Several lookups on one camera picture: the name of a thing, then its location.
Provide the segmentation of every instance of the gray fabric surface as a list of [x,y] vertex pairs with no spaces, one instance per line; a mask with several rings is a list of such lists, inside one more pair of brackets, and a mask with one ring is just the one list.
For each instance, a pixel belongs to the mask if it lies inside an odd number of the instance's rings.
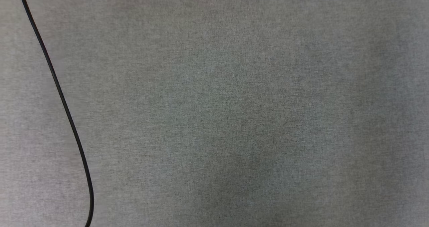
[[[28,3],[92,226],[429,226],[429,0]],[[83,226],[20,0],[0,18],[0,226]]]

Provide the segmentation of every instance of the gray upholstery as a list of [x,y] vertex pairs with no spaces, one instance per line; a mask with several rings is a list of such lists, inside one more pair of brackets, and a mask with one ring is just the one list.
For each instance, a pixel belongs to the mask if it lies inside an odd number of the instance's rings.
[[[27,1],[92,226],[429,226],[429,0]],[[83,226],[20,0],[0,37],[0,226]]]

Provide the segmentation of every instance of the black cable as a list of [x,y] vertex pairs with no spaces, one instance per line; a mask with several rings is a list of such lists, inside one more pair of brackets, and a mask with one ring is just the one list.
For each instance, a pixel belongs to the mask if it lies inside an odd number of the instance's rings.
[[69,119],[70,126],[72,127],[73,134],[75,135],[76,143],[78,144],[79,152],[82,157],[83,167],[85,169],[85,174],[86,174],[86,180],[88,182],[89,198],[90,198],[88,220],[86,221],[85,227],[89,227],[91,225],[92,215],[94,213],[94,190],[92,188],[91,176],[89,175],[89,168],[88,168],[88,163],[86,162],[85,153],[83,152],[82,144],[80,142],[79,135],[75,127],[75,123],[73,122],[72,115],[70,114],[69,107],[67,106],[66,99],[64,98],[63,91],[61,90],[60,83],[58,82],[57,75],[55,74],[54,67],[52,66],[51,59],[49,58],[48,51],[46,50],[42,37],[40,36],[39,31],[37,30],[36,23],[34,22],[34,19],[28,8],[28,4],[26,0],[22,0],[22,4],[24,5],[25,11],[28,15],[29,22],[31,23],[31,26],[34,29],[34,33],[36,34],[40,47],[42,48],[43,54],[45,55],[46,62],[48,62],[49,69],[51,70],[52,77],[54,78],[54,82],[58,90],[58,94],[60,95],[61,102],[63,102],[64,110],[66,110],[67,118]]

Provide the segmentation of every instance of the textured cloth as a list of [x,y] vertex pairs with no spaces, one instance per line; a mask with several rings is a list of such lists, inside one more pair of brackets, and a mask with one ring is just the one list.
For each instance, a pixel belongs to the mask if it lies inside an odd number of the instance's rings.
[[[27,1],[91,226],[429,226],[429,0]],[[83,226],[43,53],[0,18],[0,226]]]

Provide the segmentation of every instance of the cord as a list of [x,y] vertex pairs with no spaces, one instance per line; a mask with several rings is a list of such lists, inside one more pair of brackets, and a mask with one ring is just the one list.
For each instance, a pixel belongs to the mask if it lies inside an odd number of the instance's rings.
[[29,22],[33,27],[34,33],[36,34],[36,37],[39,41],[40,47],[42,48],[43,54],[45,55],[45,59],[46,59],[46,62],[48,63],[49,69],[51,70],[51,74],[52,74],[52,77],[54,78],[55,86],[57,87],[58,94],[60,95],[61,102],[63,103],[64,110],[66,111],[67,118],[69,119],[70,126],[72,127],[72,131],[73,131],[73,134],[75,135],[76,143],[78,145],[79,152],[81,154],[83,167],[85,169],[85,174],[86,174],[86,180],[88,182],[89,198],[90,198],[88,219],[85,224],[85,227],[89,227],[91,225],[92,215],[94,214],[94,190],[92,188],[91,176],[89,174],[89,168],[88,168],[88,163],[86,162],[85,153],[83,152],[82,144],[80,142],[79,135],[75,127],[75,123],[73,122],[72,115],[70,114],[69,107],[67,106],[66,99],[64,98],[63,91],[61,90],[60,83],[58,82],[57,75],[55,74],[54,67],[52,66],[51,59],[49,58],[48,51],[46,50],[45,44],[43,43],[42,37],[40,36],[40,33],[37,29],[36,23],[34,22],[33,16],[31,15],[31,12],[28,8],[28,4],[26,0],[22,0],[22,4],[25,8],[25,12],[27,13]]

